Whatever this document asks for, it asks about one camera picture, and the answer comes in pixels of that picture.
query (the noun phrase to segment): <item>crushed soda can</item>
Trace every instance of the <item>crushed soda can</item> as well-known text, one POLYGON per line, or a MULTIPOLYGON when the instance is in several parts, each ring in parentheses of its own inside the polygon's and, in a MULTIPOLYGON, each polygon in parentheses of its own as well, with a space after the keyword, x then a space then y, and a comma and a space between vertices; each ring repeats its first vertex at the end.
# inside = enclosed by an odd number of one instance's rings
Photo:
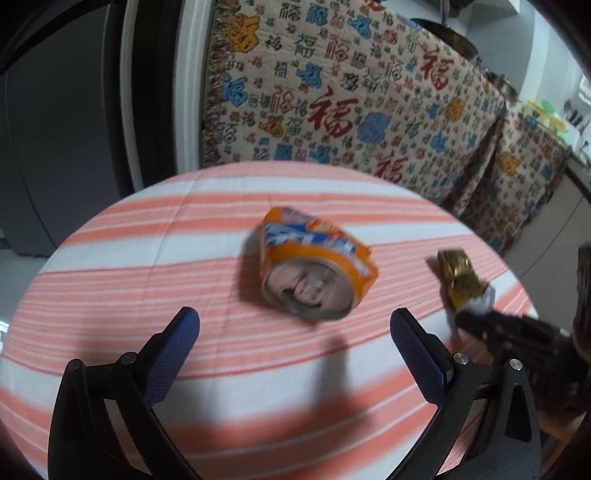
POLYGON ((311 320, 346 317, 378 278, 371 250, 336 225, 274 207, 261 229, 267 302, 311 320))

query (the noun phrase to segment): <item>pot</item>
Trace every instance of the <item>pot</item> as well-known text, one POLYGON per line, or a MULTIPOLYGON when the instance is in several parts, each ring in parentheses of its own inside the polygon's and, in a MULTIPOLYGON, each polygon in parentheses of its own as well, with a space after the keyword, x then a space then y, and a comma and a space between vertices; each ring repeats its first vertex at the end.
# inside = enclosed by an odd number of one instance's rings
POLYGON ((519 93, 509 83, 507 75, 497 75, 496 73, 488 74, 488 81, 499 90, 503 97, 509 100, 511 103, 516 102, 519 98, 519 93))
POLYGON ((413 18, 412 21, 429 30, 436 37, 441 38, 466 60, 476 57, 478 55, 478 49, 474 44, 466 37, 452 30, 447 23, 447 19, 449 18, 449 0, 441 0, 441 14, 441 23, 425 20, 424 18, 413 18))

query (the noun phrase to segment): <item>orange fu character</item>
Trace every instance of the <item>orange fu character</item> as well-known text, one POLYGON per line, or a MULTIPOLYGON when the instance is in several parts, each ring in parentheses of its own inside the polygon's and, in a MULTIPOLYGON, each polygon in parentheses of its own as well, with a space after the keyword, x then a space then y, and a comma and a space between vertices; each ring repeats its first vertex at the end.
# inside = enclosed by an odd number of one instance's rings
POLYGON ((237 14, 232 19, 230 28, 230 48, 233 51, 247 53, 258 45, 258 37, 255 35, 259 27, 259 17, 247 17, 237 14))
POLYGON ((281 138, 283 137, 282 121, 282 115, 269 115, 267 123, 259 123, 259 128, 262 128, 265 132, 269 132, 273 137, 281 138))

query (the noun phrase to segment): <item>striped tablecloth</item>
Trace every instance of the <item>striped tablecloth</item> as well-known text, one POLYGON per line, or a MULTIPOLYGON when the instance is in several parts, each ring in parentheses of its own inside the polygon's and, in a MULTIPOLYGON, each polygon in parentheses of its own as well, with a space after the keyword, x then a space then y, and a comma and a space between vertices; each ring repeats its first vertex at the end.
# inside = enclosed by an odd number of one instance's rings
MULTIPOLYGON (((482 344, 450 330, 428 263, 442 248, 466 250, 496 288, 497 309, 534 313, 483 241, 380 179, 289 162, 170 179, 93 218, 33 281, 0 358, 0 416, 47 476, 67 362, 102 364, 138 351, 188 305, 200 313, 201 335, 155 409, 205 479, 384 479, 434 413, 389 337, 392 310, 409 308, 452 350, 486 356, 482 344), (373 248, 379 278, 346 319, 312 325, 262 300, 256 229, 274 205, 332 220, 373 248)), ((114 423, 128 458, 140 462, 114 423)), ((460 455, 452 451, 445 468, 460 455)))

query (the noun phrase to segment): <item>crumpled gold foil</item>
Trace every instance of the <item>crumpled gold foil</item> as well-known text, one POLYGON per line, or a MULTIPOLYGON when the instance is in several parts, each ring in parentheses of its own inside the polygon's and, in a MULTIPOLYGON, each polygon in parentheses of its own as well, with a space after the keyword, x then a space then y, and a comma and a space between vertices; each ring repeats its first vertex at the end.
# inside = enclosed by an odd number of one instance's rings
POLYGON ((485 296, 486 303, 490 303, 490 295, 486 294, 492 287, 478 278, 464 250, 440 251, 437 260, 446 283, 447 296, 456 311, 464 308, 471 300, 479 301, 485 296))

